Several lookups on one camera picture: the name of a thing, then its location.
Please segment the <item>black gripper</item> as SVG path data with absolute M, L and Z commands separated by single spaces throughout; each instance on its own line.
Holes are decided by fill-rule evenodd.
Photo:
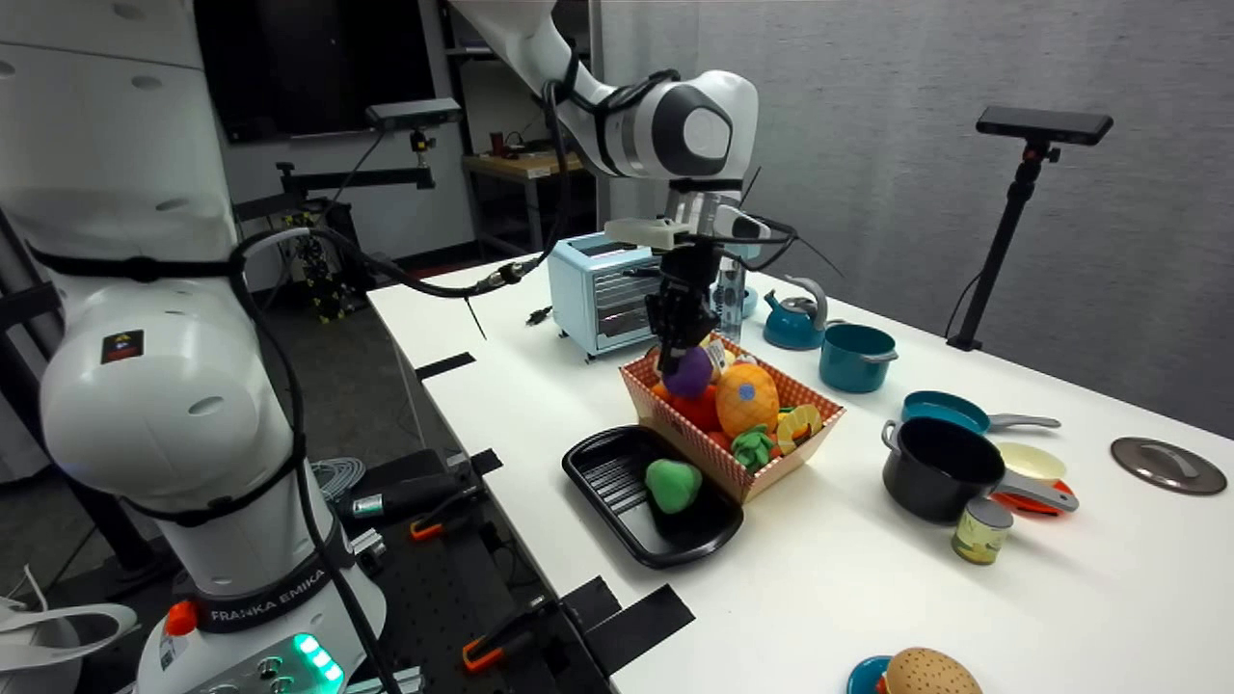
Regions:
M 648 323 L 661 338 L 656 365 L 670 379 L 686 355 L 683 342 L 706 346 L 714 332 L 711 281 L 719 249 L 711 244 L 678 245 L 661 257 L 661 285 L 648 298 Z

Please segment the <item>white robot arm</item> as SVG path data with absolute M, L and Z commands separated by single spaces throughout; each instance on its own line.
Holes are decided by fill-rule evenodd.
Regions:
M 594 77 L 554 0 L 453 0 L 608 177 L 670 181 L 668 221 L 606 233 L 664 256 L 653 337 L 674 369 L 714 326 L 711 281 L 754 165 L 749 77 Z M 382 587 L 350 557 L 246 303 L 193 0 L 0 0 L 0 201 L 61 298 L 40 382 L 49 458 L 151 517 L 188 576 L 134 694 L 341 694 L 377 663 Z

